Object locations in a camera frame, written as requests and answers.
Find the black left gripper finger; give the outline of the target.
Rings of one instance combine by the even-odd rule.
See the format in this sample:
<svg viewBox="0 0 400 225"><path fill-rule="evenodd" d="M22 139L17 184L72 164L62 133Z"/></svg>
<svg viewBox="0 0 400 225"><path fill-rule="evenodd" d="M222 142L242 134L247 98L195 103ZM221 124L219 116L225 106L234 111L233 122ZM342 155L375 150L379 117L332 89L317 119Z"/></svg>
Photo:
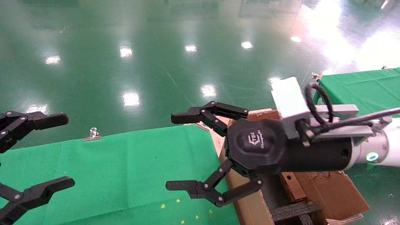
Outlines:
<svg viewBox="0 0 400 225"><path fill-rule="evenodd" d="M0 196L8 201L0 211L1 224L13 225L28 211L48 204L56 192L71 188L74 185L74 179L60 177L31 186L20 192L1 183Z"/></svg>
<svg viewBox="0 0 400 225"><path fill-rule="evenodd" d="M44 114L41 111L20 113L7 111L0 115L0 153L5 153L33 130L44 130L69 123L65 113Z"/></svg>

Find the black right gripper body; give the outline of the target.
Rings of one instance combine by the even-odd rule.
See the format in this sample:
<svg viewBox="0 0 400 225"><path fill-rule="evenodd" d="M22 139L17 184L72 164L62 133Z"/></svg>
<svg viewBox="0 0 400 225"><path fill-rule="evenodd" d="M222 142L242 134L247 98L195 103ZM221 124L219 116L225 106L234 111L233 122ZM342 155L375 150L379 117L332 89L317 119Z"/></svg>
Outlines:
<svg viewBox="0 0 400 225"><path fill-rule="evenodd" d="M243 176L341 171L351 160L351 138L316 139L305 147L300 139L288 139L282 122L274 119L237 120L226 138L227 157Z"/></svg>

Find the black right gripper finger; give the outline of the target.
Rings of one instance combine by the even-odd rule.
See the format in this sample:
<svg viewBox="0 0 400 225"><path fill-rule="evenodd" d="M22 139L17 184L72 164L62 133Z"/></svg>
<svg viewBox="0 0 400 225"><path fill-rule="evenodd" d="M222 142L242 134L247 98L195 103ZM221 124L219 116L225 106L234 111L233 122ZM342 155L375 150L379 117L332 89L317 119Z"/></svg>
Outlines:
<svg viewBox="0 0 400 225"><path fill-rule="evenodd" d="M196 180L167 181L166 189L169 191L186 191L191 199L203 198L221 208L257 192L262 187L262 180L257 178L225 193L218 192L216 190L217 185L233 167L234 164L230 160L225 160L205 182Z"/></svg>
<svg viewBox="0 0 400 225"><path fill-rule="evenodd" d="M201 107L190 107L189 110L183 114L171 114L171 122L173 124L203 122L207 127L211 128L221 137L225 137L228 131L228 126L226 123L218 119L217 116L234 119L237 121L241 118L247 119L248 114L249 110L245 108L211 101Z"/></svg>

